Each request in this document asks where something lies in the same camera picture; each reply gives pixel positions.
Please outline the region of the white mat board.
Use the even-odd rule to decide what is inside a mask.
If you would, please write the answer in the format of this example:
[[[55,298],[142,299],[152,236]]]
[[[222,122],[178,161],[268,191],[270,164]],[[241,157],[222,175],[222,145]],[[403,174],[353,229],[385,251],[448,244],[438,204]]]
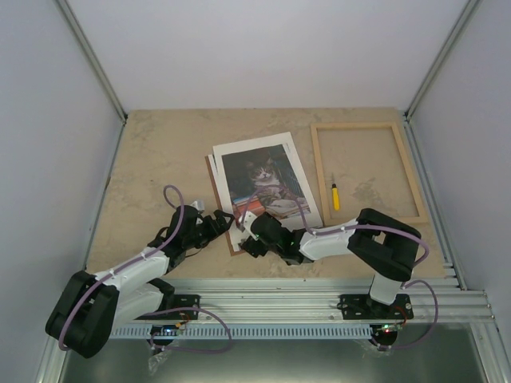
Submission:
[[[278,219],[274,215],[272,215],[274,218],[279,220],[282,225],[289,229],[300,229],[303,227],[303,221],[300,217],[300,214],[303,213],[305,215],[307,224],[311,227],[321,227],[323,225],[322,219],[320,217],[319,209],[316,206],[314,197],[312,195],[311,187],[307,181],[307,177],[305,174],[305,171],[303,169],[303,166],[301,164],[301,161],[299,159],[299,154],[296,150],[294,141],[292,139],[292,136],[289,132],[279,133],[272,136],[265,136],[261,138],[255,138],[250,140],[241,140],[229,144],[220,144],[213,148],[212,154],[214,156],[214,160],[216,162],[216,170],[217,170],[217,177],[216,177],[216,186],[220,197],[220,202],[223,208],[223,211],[233,214],[235,216],[236,222],[232,224],[232,228],[229,230],[229,234],[231,236],[231,242],[232,245],[237,245],[240,249],[240,243],[247,237],[243,232],[241,232],[238,228],[238,219],[240,216],[244,215],[249,210],[245,208],[243,210],[243,213],[240,216],[236,216],[233,208],[231,199],[229,196],[229,190],[226,180],[226,175],[224,172],[224,165],[222,163],[222,157],[226,156],[227,154],[235,153],[235,152],[244,152],[248,150],[252,150],[255,148],[264,148],[274,145],[283,145],[284,149],[288,155],[288,158],[291,162],[291,166],[295,170],[295,174],[298,176],[298,180],[300,183],[300,186],[304,192],[305,198],[307,199],[307,202],[310,207],[310,212],[306,213],[303,211],[302,208],[299,209],[299,214],[292,216],[287,219]]]

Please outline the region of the cat and books photo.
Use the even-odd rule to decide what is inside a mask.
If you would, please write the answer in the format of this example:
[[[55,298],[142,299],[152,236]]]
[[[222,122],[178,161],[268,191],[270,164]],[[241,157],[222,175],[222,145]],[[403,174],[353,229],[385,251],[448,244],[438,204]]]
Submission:
[[[236,216],[245,208],[278,219],[311,211],[283,145],[227,154],[222,163]]]

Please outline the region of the yellow handled screwdriver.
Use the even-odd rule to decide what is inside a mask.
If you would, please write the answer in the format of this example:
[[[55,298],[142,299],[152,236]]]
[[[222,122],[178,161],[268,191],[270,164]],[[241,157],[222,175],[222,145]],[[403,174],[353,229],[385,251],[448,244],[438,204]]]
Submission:
[[[337,183],[335,182],[335,175],[331,173],[331,198],[332,205],[335,211],[340,211],[340,197],[339,197],[339,189]]]

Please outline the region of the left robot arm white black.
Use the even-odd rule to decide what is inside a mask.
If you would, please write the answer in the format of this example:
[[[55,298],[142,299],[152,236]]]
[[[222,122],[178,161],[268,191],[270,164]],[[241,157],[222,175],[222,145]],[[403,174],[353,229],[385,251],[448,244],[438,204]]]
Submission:
[[[190,250],[202,250],[227,232],[235,217],[221,210],[203,216],[191,205],[178,207],[140,254],[102,272],[80,270],[61,293],[45,332],[82,357],[96,355],[111,332],[135,319],[195,320],[200,298],[176,294],[163,276]]]

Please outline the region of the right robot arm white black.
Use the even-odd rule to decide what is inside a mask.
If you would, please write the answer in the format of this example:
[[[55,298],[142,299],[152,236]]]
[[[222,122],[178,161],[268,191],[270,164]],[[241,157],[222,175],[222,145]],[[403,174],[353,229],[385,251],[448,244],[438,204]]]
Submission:
[[[358,218],[326,228],[289,230],[269,213],[242,214],[238,227],[246,235],[240,248],[254,258],[269,251],[287,265],[314,263],[338,255],[355,255],[374,271],[366,308],[375,318],[395,309],[400,287],[429,254],[422,235],[413,227],[364,208]]]

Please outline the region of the wooden photo frame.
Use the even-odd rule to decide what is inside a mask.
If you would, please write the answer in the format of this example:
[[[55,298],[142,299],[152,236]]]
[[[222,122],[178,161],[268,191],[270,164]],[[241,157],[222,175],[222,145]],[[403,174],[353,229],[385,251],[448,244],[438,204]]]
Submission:
[[[311,125],[323,222],[332,226],[371,207],[406,224],[425,224],[429,213],[401,125],[393,122]],[[331,173],[340,211],[331,198]]]

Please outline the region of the brown fibreboard backing panel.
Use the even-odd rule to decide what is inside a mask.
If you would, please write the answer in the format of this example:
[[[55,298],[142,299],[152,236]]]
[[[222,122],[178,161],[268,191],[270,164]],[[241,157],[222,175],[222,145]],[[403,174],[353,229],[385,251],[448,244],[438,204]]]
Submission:
[[[205,162],[206,162],[206,165],[207,165],[209,178],[211,180],[212,190],[213,190],[213,193],[214,193],[214,196],[215,196],[216,205],[217,205],[217,207],[220,210],[223,210],[221,202],[220,202],[220,197],[219,197],[219,193],[218,193],[218,190],[217,190],[217,186],[216,186],[217,170],[216,170],[216,162],[214,160],[214,156],[213,155],[207,155],[205,157]],[[244,251],[240,250],[237,245],[235,245],[235,246],[232,245],[231,236],[229,234],[229,231],[227,231],[225,233],[225,237],[226,237],[226,240],[227,240],[227,245],[228,245],[229,253],[230,253],[231,256],[236,256],[236,255],[243,254]]]

